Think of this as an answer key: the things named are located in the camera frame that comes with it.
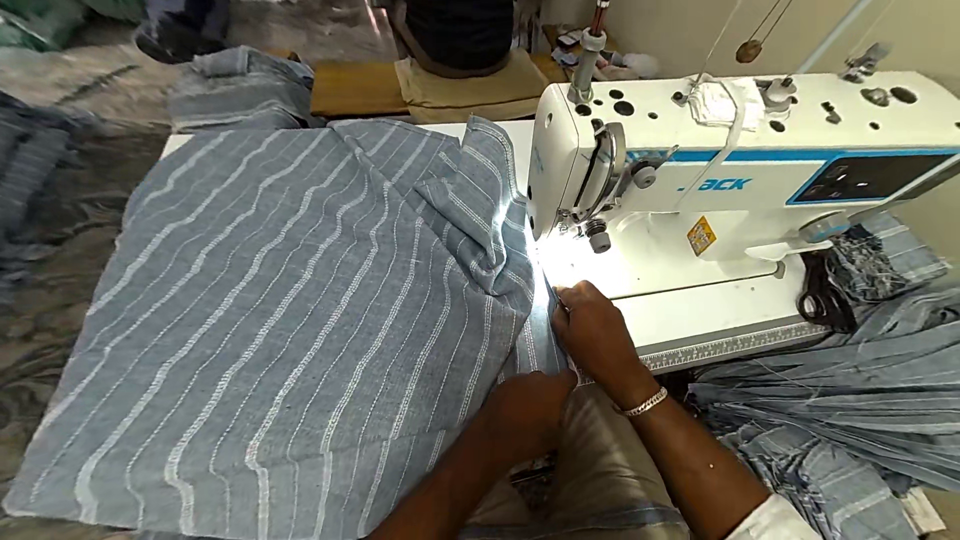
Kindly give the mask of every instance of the left hand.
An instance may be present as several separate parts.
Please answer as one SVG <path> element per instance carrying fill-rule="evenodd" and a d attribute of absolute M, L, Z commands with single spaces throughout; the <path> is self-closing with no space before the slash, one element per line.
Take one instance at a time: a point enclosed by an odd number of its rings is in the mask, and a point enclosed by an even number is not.
<path fill-rule="evenodd" d="M 511 377 L 497 386 L 474 419 L 506 467 L 541 457 L 557 448 L 564 404 L 577 376 L 564 369 Z"/>

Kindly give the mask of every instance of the silver bracelet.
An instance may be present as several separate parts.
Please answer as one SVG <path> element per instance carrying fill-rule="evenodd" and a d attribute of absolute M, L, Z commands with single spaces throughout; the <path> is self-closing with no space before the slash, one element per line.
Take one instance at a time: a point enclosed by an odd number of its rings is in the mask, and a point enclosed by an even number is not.
<path fill-rule="evenodd" d="M 643 402 L 642 404 L 640 404 L 640 405 L 638 405 L 638 406 L 635 406 L 634 408 L 632 408 L 632 409 L 630 409 L 630 410 L 620 410 L 619 407 L 616 407 L 616 405 L 614 406 L 614 408 L 616 408 L 617 412 L 619 412 L 620 414 L 622 414 L 622 415 L 624 415 L 624 416 L 628 416 L 628 417 L 629 417 L 629 416 L 639 416 L 639 415 L 643 414 L 644 412 L 650 410 L 651 408 L 654 407 L 654 405 L 662 402 L 662 401 L 665 400 L 665 399 L 666 399 L 666 388 L 664 388 L 664 387 L 661 386 L 661 387 L 660 387 L 660 390 L 659 390 L 656 394 L 654 394 L 654 397 L 650 398 L 649 400 Z"/>

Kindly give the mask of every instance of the industrial sewing machine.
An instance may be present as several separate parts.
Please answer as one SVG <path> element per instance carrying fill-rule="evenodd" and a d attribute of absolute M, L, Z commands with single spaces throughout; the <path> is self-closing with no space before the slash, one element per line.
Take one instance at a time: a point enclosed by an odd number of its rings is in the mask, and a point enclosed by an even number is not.
<path fill-rule="evenodd" d="M 798 253 L 960 172 L 960 101 L 926 77 L 791 79 L 756 78 L 777 103 L 737 136 L 692 118 L 686 79 L 548 88 L 527 196 L 550 281 L 616 300 L 802 274 Z"/>

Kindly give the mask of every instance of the wooden bench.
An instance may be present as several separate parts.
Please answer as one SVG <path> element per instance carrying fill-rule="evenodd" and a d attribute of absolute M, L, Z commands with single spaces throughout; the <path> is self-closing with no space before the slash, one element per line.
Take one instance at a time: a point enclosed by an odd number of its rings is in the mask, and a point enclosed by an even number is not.
<path fill-rule="evenodd" d="M 551 83 L 565 83 L 564 71 L 548 54 L 530 55 Z M 394 63 L 318 61 L 310 111 L 326 118 L 407 114 Z"/>

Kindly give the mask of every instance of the white table top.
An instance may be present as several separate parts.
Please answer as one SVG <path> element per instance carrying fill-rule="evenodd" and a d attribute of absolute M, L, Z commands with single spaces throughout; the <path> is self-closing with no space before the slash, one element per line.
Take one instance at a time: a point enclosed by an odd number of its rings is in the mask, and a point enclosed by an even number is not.
<path fill-rule="evenodd" d="M 514 144 L 516 182 L 520 192 L 525 192 L 533 120 L 497 124 Z M 466 124 L 436 124 L 423 128 L 462 138 Z M 162 155 L 179 148 L 190 136 L 171 135 Z M 796 258 L 788 261 L 784 270 L 781 277 L 764 276 L 677 289 L 620 299 L 614 303 L 623 312 L 641 358 L 655 372 L 674 371 L 822 336 L 826 332 L 824 329 L 808 325 L 797 312 L 796 299 L 804 280 L 803 264 Z"/>

